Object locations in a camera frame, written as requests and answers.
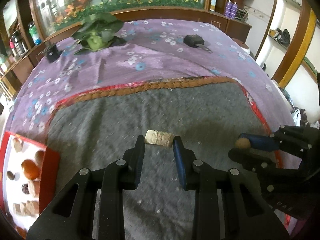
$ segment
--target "plastic bottle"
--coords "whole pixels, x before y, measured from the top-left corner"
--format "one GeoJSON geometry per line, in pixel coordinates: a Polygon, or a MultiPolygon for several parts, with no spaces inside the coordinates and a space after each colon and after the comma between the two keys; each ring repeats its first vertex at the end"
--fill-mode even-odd
{"type": "Polygon", "coordinates": [[[237,10],[238,10],[238,6],[237,6],[237,3],[235,2],[231,5],[229,18],[234,19],[236,17],[237,10]]]}
{"type": "Polygon", "coordinates": [[[41,39],[39,37],[39,34],[38,34],[37,28],[35,26],[35,23],[31,22],[28,25],[29,25],[29,33],[30,33],[30,35],[31,35],[31,37],[33,39],[33,42],[36,45],[39,45],[41,43],[41,39]]]}
{"type": "Polygon", "coordinates": [[[230,11],[231,11],[231,6],[232,6],[232,2],[230,0],[227,1],[226,7],[224,9],[224,14],[223,14],[224,16],[229,17],[230,11]]]}

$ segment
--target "small wooden cube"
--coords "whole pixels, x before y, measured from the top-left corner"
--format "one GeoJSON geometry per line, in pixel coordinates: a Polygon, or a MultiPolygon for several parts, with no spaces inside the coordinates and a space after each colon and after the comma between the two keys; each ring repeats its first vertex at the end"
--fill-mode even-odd
{"type": "Polygon", "coordinates": [[[172,133],[148,130],[145,136],[145,143],[172,147],[173,137],[172,133]]]}

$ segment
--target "orange ball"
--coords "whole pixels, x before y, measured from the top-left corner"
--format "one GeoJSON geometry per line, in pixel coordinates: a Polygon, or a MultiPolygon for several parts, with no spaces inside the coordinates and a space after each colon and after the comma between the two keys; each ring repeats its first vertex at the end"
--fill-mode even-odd
{"type": "Polygon", "coordinates": [[[24,160],[21,163],[21,168],[27,179],[33,180],[40,176],[40,170],[33,160],[24,160]]]}

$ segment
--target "bed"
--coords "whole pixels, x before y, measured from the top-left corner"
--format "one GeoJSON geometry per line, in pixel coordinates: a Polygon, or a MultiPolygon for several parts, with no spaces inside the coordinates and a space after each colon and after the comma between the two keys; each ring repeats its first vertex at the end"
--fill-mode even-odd
{"type": "MultiPolygon", "coordinates": [[[[53,148],[54,145],[59,148],[63,142],[57,144],[54,136],[58,138],[61,130],[57,132],[54,126],[63,117],[59,111],[63,108],[76,108],[76,103],[82,101],[107,100],[106,97],[112,95],[130,95],[155,87],[172,90],[215,83],[231,83],[228,89],[236,90],[238,96],[238,89],[241,91],[247,106],[260,120],[263,133],[275,131],[281,124],[294,125],[290,112],[269,77],[244,50],[215,26],[201,22],[149,19],[127,22],[117,35],[126,39],[127,43],[80,56],[73,54],[78,48],[71,49],[74,43],[72,38],[59,42],[58,49],[63,50],[60,58],[51,64],[43,58],[32,71],[14,102],[5,129],[41,143],[47,142],[51,129],[53,138],[49,138],[48,143],[53,148]],[[185,45],[183,37],[190,34],[203,37],[205,46],[212,53],[185,45]]],[[[209,107],[205,99],[212,100],[206,96],[209,92],[202,93],[200,104],[205,107],[209,107]]],[[[232,110],[236,113],[237,106],[234,105],[232,110]]],[[[79,111],[76,108],[69,117],[79,111]]],[[[233,122],[241,118],[239,113],[233,122]]],[[[60,129],[63,125],[67,126],[67,119],[64,120],[65,124],[60,124],[60,129]]],[[[285,168],[297,168],[300,163],[298,158],[284,153],[276,156],[276,160],[280,167],[285,168]]],[[[63,181],[57,182],[59,187],[70,179],[70,174],[60,175],[62,177],[63,181]]]]}

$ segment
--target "round wooden piece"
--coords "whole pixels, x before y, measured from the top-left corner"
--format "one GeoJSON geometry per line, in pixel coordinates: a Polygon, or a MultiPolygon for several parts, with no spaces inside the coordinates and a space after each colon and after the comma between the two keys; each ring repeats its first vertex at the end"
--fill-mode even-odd
{"type": "Polygon", "coordinates": [[[238,149],[250,149],[251,148],[251,143],[249,139],[247,138],[239,138],[235,142],[235,148],[238,149]]]}

